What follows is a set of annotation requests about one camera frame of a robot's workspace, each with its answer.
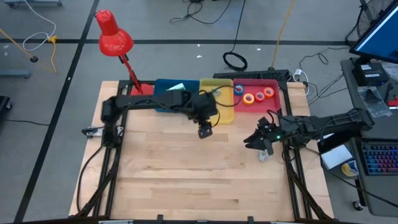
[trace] desk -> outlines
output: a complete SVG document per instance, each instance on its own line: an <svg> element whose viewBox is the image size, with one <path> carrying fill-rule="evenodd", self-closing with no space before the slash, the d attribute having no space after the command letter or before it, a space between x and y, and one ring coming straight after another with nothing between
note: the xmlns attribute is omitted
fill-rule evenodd
<svg viewBox="0 0 398 224"><path fill-rule="evenodd" d="M117 87L118 82L102 83L94 126L101 126L102 101L115 95ZM288 87L293 114L308 115L304 86L289 83ZM197 124L182 114L129 111L111 218L154 220L163 214L165 220L243 221L253 216L255 221L293 221L282 144L274 143L275 154L266 162L259 161L258 151L243 144L264 115L236 113L231 124L219 125L212 136L199 139ZM88 140L83 163L99 148L100 141ZM308 146L317 150L315 142ZM81 206L98 186L103 154L97 155L85 171ZM319 157L306 150L301 156L308 191L332 217ZM300 201L301 194L296 191ZM302 203L299 206L304 217ZM76 193L70 214L76 214Z"/></svg>
<svg viewBox="0 0 398 224"><path fill-rule="evenodd" d="M355 77L352 74L352 70L354 69L354 65L350 60L342 60L341 68L343 70L343 75L345 77L349 95L351 97L351 101L353 102L353 106L357 108L366 109L365 104L363 103L361 97L358 94L358 85L356 83ZM384 84L383 86L379 86L377 90L380 95L384 97L386 95L386 88L388 84L398 83L397 81L390 78L390 81ZM390 100L393 97L393 94L398 94L398 86L394 87L394 90L390 92ZM398 129L396 126L392 126L391 124L398 123L398 110L391 110L393 116L391 117L380 117L374 118L375 125L370 131L363 131L361 134L363 138L368 139L397 139L398 138ZM357 161L360 161L359 151L356 147L354 139L352 139L349 143L351 152L353 153L354 158ZM390 200L391 202L398 203L398 176L367 176L365 175L364 167L361 162L357 162L359 169L359 182L361 187L365 190L374 193L382 198ZM398 216L397 208L388 205L378 199L373 197L368 197L368 195L364 194L364 199L366 202L366 206L369 207L370 213L373 215L380 216Z"/></svg>

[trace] tape roll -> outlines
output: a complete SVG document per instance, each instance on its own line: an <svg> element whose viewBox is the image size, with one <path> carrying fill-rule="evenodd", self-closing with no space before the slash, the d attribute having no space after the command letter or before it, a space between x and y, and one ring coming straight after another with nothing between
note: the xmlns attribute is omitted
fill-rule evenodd
<svg viewBox="0 0 398 224"><path fill-rule="evenodd" d="M264 88L264 95L266 96L266 98L271 98L271 97L273 97L275 95L275 91L271 87L265 87Z"/></svg>
<svg viewBox="0 0 398 224"><path fill-rule="evenodd" d="M245 105L252 105L254 103L254 96L251 93L246 93L243 96L243 103Z"/></svg>
<svg viewBox="0 0 398 224"><path fill-rule="evenodd" d="M242 85L236 85L236 86L234 87L234 93L235 93L235 95L240 96L240 95L243 94L243 92L244 92L244 88L243 88Z"/></svg>
<svg viewBox="0 0 398 224"><path fill-rule="evenodd" d="M265 96L263 93L261 93L261 92L256 93L256 95L254 96L254 100L255 100L257 103L261 103L261 102L263 102L265 99L266 99L266 96Z"/></svg>

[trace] computer monitor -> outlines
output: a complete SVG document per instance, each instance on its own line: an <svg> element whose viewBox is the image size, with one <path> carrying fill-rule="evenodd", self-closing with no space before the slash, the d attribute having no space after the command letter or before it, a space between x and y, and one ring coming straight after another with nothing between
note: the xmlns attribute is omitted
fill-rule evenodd
<svg viewBox="0 0 398 224"><path fill-rule="evenodd" d="M381 12L349 52L362 56L359 63L367 63L372 58L398 63L398 0Z"/></svg>

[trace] blue tape roll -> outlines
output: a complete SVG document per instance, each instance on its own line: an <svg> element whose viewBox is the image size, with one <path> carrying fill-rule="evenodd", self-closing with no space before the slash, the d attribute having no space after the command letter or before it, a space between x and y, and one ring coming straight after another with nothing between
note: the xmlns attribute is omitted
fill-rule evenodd
<svg viewBox="0 0 398 224"><path fill-rule="evenodd" d="M238 96L242 95L244 93L243 86L242 85L236 85L234 87L234 93L235 93L235 95L238 95Z"/></svg>

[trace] wooden table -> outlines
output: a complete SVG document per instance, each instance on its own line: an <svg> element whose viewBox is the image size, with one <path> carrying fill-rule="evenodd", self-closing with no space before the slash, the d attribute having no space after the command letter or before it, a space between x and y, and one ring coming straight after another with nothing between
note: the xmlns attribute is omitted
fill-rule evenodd
<svg viewBox="0 0 398 224"><path fill-rule="evenodd" d="M118 82L102 83L93 126L102 126L102 101L115 95L117 87ZM293 114L309 115L304 86L288 83L288 87ZM111 218L154 220L163 214L165 220L238 221L253 216L255 221L293 221L282 144L273 144L275 154L265 162L259 161L258 151L243 144L262 116L268 115L235 113L231 124L218 125L212 136L199 139L197 124L182 114L129 111ZM88 140L83 164L100 141ZM315 142L308 147L318 150ZM81 206L98 186L103 155L104 150L84 173ZM318 155L303 149L301 156L308 191L332 217ZM305 217L302 196L296 191L300 215ZM107 194L103 195L102 214ZM76 193L70 209L70 214L75 213Z"/></svg>

